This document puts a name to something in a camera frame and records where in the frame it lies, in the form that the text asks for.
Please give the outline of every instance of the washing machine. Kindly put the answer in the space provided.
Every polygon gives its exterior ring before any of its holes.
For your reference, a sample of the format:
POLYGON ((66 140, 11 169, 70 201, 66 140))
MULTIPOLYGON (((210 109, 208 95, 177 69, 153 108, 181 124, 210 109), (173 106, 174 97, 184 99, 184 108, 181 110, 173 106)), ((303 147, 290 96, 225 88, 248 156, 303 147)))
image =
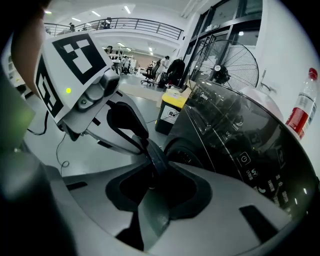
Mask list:
POLYGON ((243 181, 290 218, 306 214, 317 177, 295 136, 241 92, 200 81, 164 145, 169 161, 243 181))

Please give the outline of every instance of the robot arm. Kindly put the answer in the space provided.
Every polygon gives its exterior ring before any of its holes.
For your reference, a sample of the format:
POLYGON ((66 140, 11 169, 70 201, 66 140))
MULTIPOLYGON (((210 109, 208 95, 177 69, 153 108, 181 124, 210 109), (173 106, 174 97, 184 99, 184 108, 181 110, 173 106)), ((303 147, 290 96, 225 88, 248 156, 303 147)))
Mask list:
POLYGON ((73 141, 88 134, 137 155, 142 149, 126 130, 147 139, 148 129, 135 103, 118 90, 120 77, 111 65, 90 32, 68 33, 44 42, 34 82, 55 123, 73 141))

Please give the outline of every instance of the floor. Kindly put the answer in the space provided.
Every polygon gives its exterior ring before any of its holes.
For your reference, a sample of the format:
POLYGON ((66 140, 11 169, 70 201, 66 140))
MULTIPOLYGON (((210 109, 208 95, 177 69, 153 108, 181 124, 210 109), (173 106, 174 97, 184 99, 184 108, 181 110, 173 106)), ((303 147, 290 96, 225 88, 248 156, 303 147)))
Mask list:
POLYGON ((157 85, 151 85, 151 86, 147 86, 147 83, 143 83, 141 84, 141 80, 147 80, 146 77, 143 76, 140 77, 138 75, 134 75, 134 74, 122 74, 120 76, 120 81, 119 84, 128 84, 128 85, 133 85, 133 86, 138 86, 138 87, 144 87, 144 88, 148 88, 150 90, 154 90, 157 92, 163 92, 164 89, 162 88, 158 88, 157 85))
MULTIPOLYGON (((156 107, 154 101, 137 96, 130 97, 137 105, 146 123, 158 118, 160 109, 156 107)), ((26 101, 36 112, 29 129, 36 133, 43 131, 46 108, 35 95, 26 101)), ((167 136, 155 131, 155 122, 148 123, 147 128, 149 138, 157 145, 162 146, 167 136)), ((46 133, 36 136, 27 131, 24 141, 44 164, 57 167, 60 170, 60 165, 56 158, 56 149, 64 134, 64 132, 57 128, 54 120, 49 116, 46 133)), ((66 136, 59 147, 58 157, 61 163, 69 161, 69 166, 62 169, 62 176, 95 173, 132 163, 130 155, 102 147, 89 135, 80 136, 77 141, 72 141, 69 136, 66 136)))

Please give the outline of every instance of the ceiling light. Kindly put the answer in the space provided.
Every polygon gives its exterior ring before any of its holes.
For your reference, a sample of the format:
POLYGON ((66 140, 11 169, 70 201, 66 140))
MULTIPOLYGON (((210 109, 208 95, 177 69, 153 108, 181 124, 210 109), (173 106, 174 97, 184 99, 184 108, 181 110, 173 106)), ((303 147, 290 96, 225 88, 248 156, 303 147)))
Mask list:
POLYGON ((131 11, 129 10, 128 6, 125 6, 124 9, 128 12, 128 14, 131 13, 131 11))
POLYGON ((97 15, 98 17, 100 17, 101 15, 96 13, 94 10, 91 11, 93 14, 97 15))

